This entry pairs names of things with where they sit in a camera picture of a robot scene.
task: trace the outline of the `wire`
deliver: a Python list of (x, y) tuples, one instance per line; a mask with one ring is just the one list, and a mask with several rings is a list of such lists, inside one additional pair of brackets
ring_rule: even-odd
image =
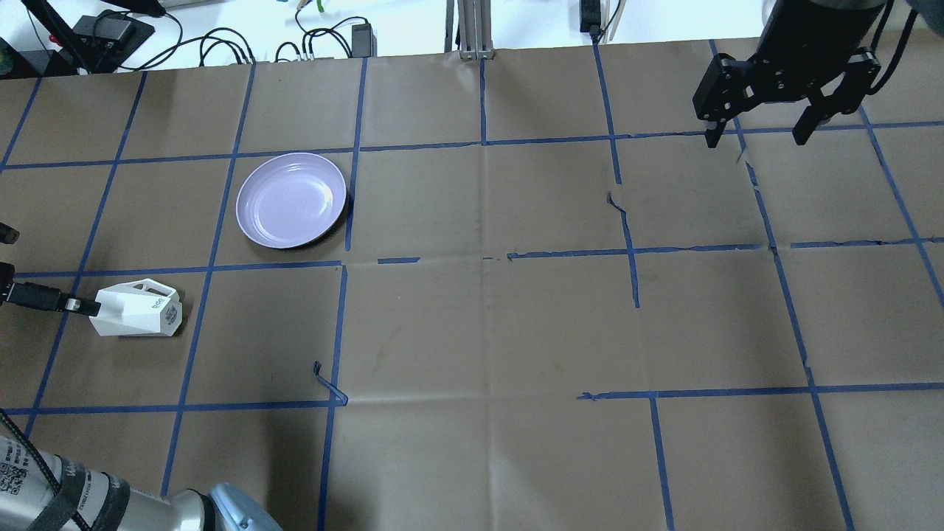
[(205, 66), (205, 65), (204, 65), (204, 61), (207, 59), (207, 56), (210, 54), (210, 50), (212, 50), (212, 49), (213, 49), (214, 47), (216, 47), (218, 44), (225, 44), (226, 46), (228, 46), (228, 47), (229, 47), (229, 51), (231, 51), (231, 52), (233, 53), (233, 56), (236, 58), (236, 64), (243, 64), (243, 60), (240, 59), (240, 54), (239, 54), (239, 52), (242, 51), (242, 48), (240, 48), (237, 43), (234, 43), (233, 41), (226, 41), (226, 40), (224, 40), (224, 39), (219, 39), (218, 37), (207, 37), (206, 35), (204, 35), (203, 38), (204, 38), (204, 39), (216, 39), (216, 42), (213, 43), (213, 44), (211, 44), (210, 47), (207, 48), (207, 51), (202, 52), (202, 53), (200, 54), (200, 64), (199, 64), (199, 66)]
[(873, 95), (881, 91), (882, 87), (891, 79), (891, 75), (895, 73), (899, 61), (902, 60), (904, 48), (908, 45), (908, 38), (911, 37), (911, 30), (914, 29), (917, 19), (918, 12), (912, 9), (911, 12), (908, 13), (908, 20), (904, 21), (902, 36), (898, 39), (898, 46), (895, 47), (895, 55), (891, 56), (891, 61), (888, 62), (888, 69), (885, 70), (885, 74), (879, 79), (879, 82), (875, 83), (875, 86), (868, 91), (868, 95)]
[(872, 36), (872, 50), (879, 47), (879, 40), (882, 39), (882, 31), (885, 30), (885, 24), (888, 22), (888, 17), (891, 15), (891, 8), (894, 5), (895, 0), (888, 0), (888, 3), (885, 4), (885, 11), (882, 12), (882, 20), (879, 21), (879, 25), (875, 29), (875, 35)]
[[(54, 17), (54, 16), (52, 15), (52, 13), (49, 12), (49, 2), (43, 2), (43, 3), (42, 3), (42, 9), (46, 12), (46, 18), (49, 19), (49, 22), (53, 25), (54, 29), (55, 29), (58, 33), (64, 34), (65, 32), (62, 31), (62, 28), (61, 28), (61, 27), (59, 27), (59, 23), (56, 22), (56, 19), (57, 19), (58, 17)], [(89, 69), (89, 65), (88, 65), (88, 64), (85, 64), (85, 60), (82, 58), (82, 54), (79, 53), (78, 49), (76, 50), (75, 55), (76, 55), (76, 56), (75, 56), (73, 59), (75, 59), (75, 60), (78, 62), (78, 65), (81, 66), (82, 68), (84, 68), (86, 72), (89, 72), (89, 73), (90, 73), (92, 70)]]
[(298, 46), (296, 46), (295, 43), (286, 42), (286, 43), (279, 44), (278, 48), (276, 48), (276, 62), (278, 62), (278, 54), (282, 51), (282, 48), (284, 48), (285, 46), (291, 46), (295, 50), (296, 57), (301, 56), (301, 51), (298, 50)]
[(245, 44), (245, 51), (249, 53), (249, 59), (252, 59), (252, 62), (256, 62), (256, 56), (253, 55), (252, 53), (252, 47), (249, 46), (249, 41), (245, 39), (242, 33), (240, 33), (239, 31), (236, 31), (235, 29), (231, 27), (221, 26), (221, 27), (215, 27), (214, 29), (211, 29), (205, 35), (209, 37), (210, 35), (212, 35), (213, 33), (216, 33), (217, 31), (229, 31), (231, 33), (235, 33), (236, 36), (238, 36), (240, 39), (243, 40), (243, 44)]
[[(202, 59), (204, 57), (203, 44), (207, 41), (207, 39), (215, 39), (216, 41), (226, 41), (226, 39), (220, 39), (219, 37), (212, 37), (210, 34), (214, 31), (216, 31), (216, 29), (211, 29), (210, 31), (204, 33), (203, 37), (200, 38), (200, 58), (201, 58), (200, 66), (203, 66), (203, 59)], [(236, 57), (237, 57), (236, 62), (238, 64), (243, 64), (243, 62), (249, 62), (249, 58), (246, 56), (245, 50), (243, 50), (243, 48), (240, 45), (238, 45), (234, 41), (226, 41), (226, 42), (232, 44), (232, 46), (230, 47), (231, 49), (238, 50), (236, 52)]]
[(337, 41), (339, 45), (341, 45), (341, 47), (345, 51), (345, 55), (348, 58), (351, 58), (353, 55), (351, 53), (351, 46), (347, 42), (347, 39), (345, 38), (345, 36), (337, 31), (338, 27), (341, 27), (341, 25), (343, 25), (344, 23), (350, 22), (352, 20), (363, 20), (365, 24), (370, 24), (370, 21), (367, 20), (366, 17), (362, 17), (361, 15), (354, 15), (354, 16), (345, 18), (344, 20), (335, 24), (332, 27), (317, 27), (315, 29), (305, 29), (305, 27), (301, 24), (301, 21), (298, 20), (298, 15), (300, 13), (301, 13), (301, 9), (298, 9), (295, 12), (295, 24), (298, 25), (298, 29), (301, 29), (302, 32), (304, 33), (304, 35), (301, 38), (301, 49), (302, 51), (305, 51), (307, 49), (309, 55), (314, 55), (314, 39), (316, 37), (330, 35), (331, 37), (334, 38), (335, 41)]
[(616, 18), (616, 14), (619, 13), (619, 9), (623, 7), (623, 0), (616, 0), (616, 9), (613, 10), (613, 15), (610, 16), (609, 22), (606, 23), (606, 26), (600, 31), (600, 33), (606, 35), (606, 30), (610, 29), (610, 25), (613, 23), (613, 20)]
[[(40, 451), (37, 450), (35, 446), (33, 446), (32, 442), (29, 442), (29, 439), (26, 438), (26, 435), (20, 431), (20, 427), (16, 425), (16, 422), (14, 422), (13, 419), (7, 415), (7, 412), (4, 411), (2, 407), (0, 407), (0, 422), (2, 422), (4, 427), (6, 427), (10, 434), (13, 435), (13, 438), (16, 440), (16, 442), (20, 443), (20, 445), (26, 449), (26, 452), (29, 454), (29, 456), (33, 458), (33, 462), (35, 462), (40, 468), (42, 477), (45, 478), (46, 482), (49, 483), (50, 487), (53, 488), (56, 494), (59, 494), (59, 491), (62, 490), (62, 483), (60, 483), (59, 480), (56, 479), (56, 476), (53, 475), (53, 472), (49, 470), (49, 465), (46, 464), (46, 460), (42, 458), (42, 455), (40, 455)], [(78, 511), (72, 514), (72, 520), (76, 523), (76, 525), (78, 525), (78, 528), (81, 529), (81, 531), (92, 531), (92, 528), (89, 527), (89, 523), (85, 522), (85, 519), (82, 518), (82, 515), (78, 514)]]
[[(348, 58), (351, 57), (351, 47), (350, 47), (350, 44), (347, 43), (347, 39), (345, 39), (345, 36), (344, 36), (344, 35), (338, 33), (337, 31), (335, 31), (334, 28), (332, 28), (332, 27), (317, 27), (317, 28), (311, 29), (311, 30), (309, 30), (308, 32), (305, 33), (305, 37), (308, 37), (308, 53), (309, 53), (310, 55), (313, 55), (313, 54), (314, 54), (314, 39), (315, 39), (315, 37), (321, 37), (321, 36), (323, 36), (323, 35), (330, 35), (331, 37), (333, 37), (334, 40), (337, 41), (338, 44), (341, 45), (341, 48), (345, 51), (345, 55), (346, 55)], [(305, 38), (303, 37), (303, 38), (302, 38), (302, 47), (304, 47), (304, 41), (305, 41)]]
[[(171, 46), (171, 47), (167, 48), (166, 50), (160, 52), (158, 55), (154, 56), (153, 58), (151, 58), (151, 59), (149, 59), (149, 60), (146, 60), (146, 61), (144, 62), (144, 64), (142, 64), (141, 66), (128, 67), (128, 66), (120, 65), (118, 68), (123, 68), (123, 69), (129, 70), (129, 71), (131, 71), (131, 72), (139, 72), (139, 71), (144, 70), (144, 69), (147, 69), (147, 68), (154, 68), (155, 66), (158, 66), (158, 65), (160, 65), (160, 64), (163, 64), (166, 60), (169, 60), (169, 59), (171, 58), (171, 56), (174, 55), (174, 52), (176, 52), (177, 49), (180, 48), (180, 47), (184, 44), (184, 42), (183, 42), (183, 24), (180, 23), (180, 21), (177, 19), (177, 17), (175, 17), (174, 15), (172, 15), (172, 14), (170, 14), (170, 13), (164, 13), (164, 16), (167, 17), (167, 18), (169, 18), (169, 19), (171, 19), (171, 20), (173, 20), (174, 22), (177, 23), (177, 28), (179, 29), (179, 33), (178, 33), (178, 35), (177, 35), (177, 44), (174, 44), (173, 46)], [(158, 60), (158, 59), (160, 58), (160, 56), (162, 56), (162, 55), (164, 55), (164, 54), (167, 54), (167, 57), (165, 57), (165, 58), (163, 58), (163, 59), (161, 59), (161, 60)]]
[(36, 40), (40, 42), (40, 46), (42, 46), (42, 49), (45, 50), (46, 55), (48, 55), (49, 48), (46, 47), (46, 42), (42, 39), (42, 37), (40, 37), (40, 31), (36, 29), (36, 21), (33, 20), (33, 13), (31, 13), (29, 9), (26, 10), (26, 16), (29, 17), (29, 23), (31, 26), (33, 26), (33, 33), (36, 34)]

